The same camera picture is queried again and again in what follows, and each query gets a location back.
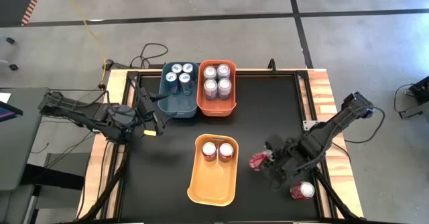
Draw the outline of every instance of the wooden table edge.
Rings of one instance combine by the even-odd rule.
[[[271,71],[271,69],[262,68],[239,68],[238,71]],[[301,71],[306,70],[308,73],[310,87],[312,90],[312,98],[314,101],[314,107],[316,109],[316,115],[318,120],[326,121],[336,114],[336,106],[332,89],[330,87],[328,73],[326,69],[303,69],[303,68],[280,68],[278,71]],[[138,72],[161,72],[160,69],[114,69],[111,71],[109,81],[107,84],[107,90],[110,93],[110,100],[112,103],[122,103],[123,95],[125,94],[125,83],[126,76],[129,71]],[[304,87],[304,80],[300,79],[300,88],[302,92],[302,101],[304,103],[304,109],[307,119],[311,119],[310,108],[308,99],[306,96],[306,89]],[[132,104],[133,93],[129,93],[127,104]],[[343,135],[334,138],[334,142],[344,149],[346,149]],[[79,217],[85,215],[92,205],[97,200],[97,192],[100,183],[101,166],[103,166],[103,173],[101,176],[101,187],[100,193],[104,190],[109,166],[112,158],[113,145],[109,144],[106,149],[106,157],[103,164],[101,160],[106,147],[106,140],[103,135],[97,134],[94,140],[93,148],[90,155],[88,170],[85,178],[85,198],[82,207],[82,212]],[[119,149],[119,155],[117,156],[117,165],[115,169],[119,167],[119,163],[122,159],[123,146]],[[353,171],[350,162],[346,154],[336,149],[334,146],[329,149],[326,153],[326,162],[328,165],[328,171],[330,175],[331,184],[336,190],[337,194],[343,200],[343,202],[350,208],[350,210],[362,217],[362,208],[357,193],[355,179],[353,177]],[[109,206],[107,209],[107,218],[112,218],[115,212],[117,188],[113,189],[111,198],[109,199]],[[322,199],[323,212],[325,217],[330,217],[330,209],[328,205],[328,199],[326,192],[319,183],[320,195]]]

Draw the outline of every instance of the plastic bin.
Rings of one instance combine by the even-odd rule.
[[[220,64],[227,64],[231,69],[229,80],[231,81],[231,96],[229,99],[215,99],[208,100],[204,94],[204,69],[207,66],[216,66]],[[200,107],[202,113],[211,117],[226,117],[233,112],[234,107],[237,105],[235,102],[235,64],[230,60],[205,60],[200,65],[198,71],[198,92],[196,95],[196,103]]]
[[[174,64],[191,63],[194,66],[195,85],[192,87],[192,94],[189,96],[183,95],[182,91],[179,94],[166,97],[158,101],[158,107],[166,114],[172,115],[177,113],[174,118],[190,118],[196,113],[196,95],[197,95],[197,82],[198,82],[198,65],[192,62],[171,62],[167,63],[162,68],[162,76],[160,83],[160,94],[169,94],[171,90],[168,86],[166,75],[172,71]]]
[[[202,146],[212,142],[217,148],[223,143],[234,148],[233,159],[222,162],[219,157],[206,161],[202,155]],[[195,140],[195,159],[192,178],[188,188],[188,197],[195,203],[224,207],[231,204],[235,197],[239,144],[228,136],[203,134]]]

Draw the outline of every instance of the orange bin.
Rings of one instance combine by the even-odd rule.
[[[222,162],[217,158],[206,161],[202,155],[202,146],[212,142],[217,148],[223,143],[234,148],[233,159]],[[224,207],[234,200],[239,144],[227,136],[203,134],[195,140],[195,159],[192,178],[188,188],[188,197],[195,203]]]
[[[208,100],[204,93],[204,69],[207,66],[218,67],[220,64],[227,64],[231,69],[229,80],[231,81],[231,96],[229,99]],[[205,60],[201,63],[198,71],[198,90],[196,93],[196,104],[202,113],[210,117],[226,117],[233,112],[237,105],[235,102],[235,64],[230,60]]]

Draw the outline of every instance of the blue bin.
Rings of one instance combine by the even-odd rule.
[[[191,63],[194,66],[194,75],[195,75],[195,85],[192,87],[192,94],[189,96],[183,95],[182,91],[179,94],[173,95],[170,94],[171,90],[168,86],[166,75],[172,71],[172,66],[174,64],[181,64],[182,66],[186,63]],[[158,101],[158,107],[166,114],[172,115],[176,114],[174,118],[190,118],[194,117],[196,113],[196,92],[198,82],[198,65],[192,62],[171,62],[167,63],[162,68],[161,84],[160,84],[160,94],[170,94]]]

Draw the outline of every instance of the yellow cable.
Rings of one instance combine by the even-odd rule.
[[[95,36],[94,32],[89,28],[89,25],[86,24],[85,16],[82,14],[82,12],[80,12],[79,8],[74,3],[74,1],[73,0],[68,0],[68,1],[73,6],[74,10],[79,14],[80,18],[82,19],[83,23],[85,24],[86,29],[93,36],[93,38],[97,42],[97,46],[100,49],[100,53],[101,53],[101,56],[103,57],[103,64],[104,64],[103,76],[101,77],[101,82],[100,82],[100,84],[101,84],[104,82],[105,77],[106,77],[106,52],[105,52],[105,49],[103,48],[103,45],[101,44],[100,40]]]

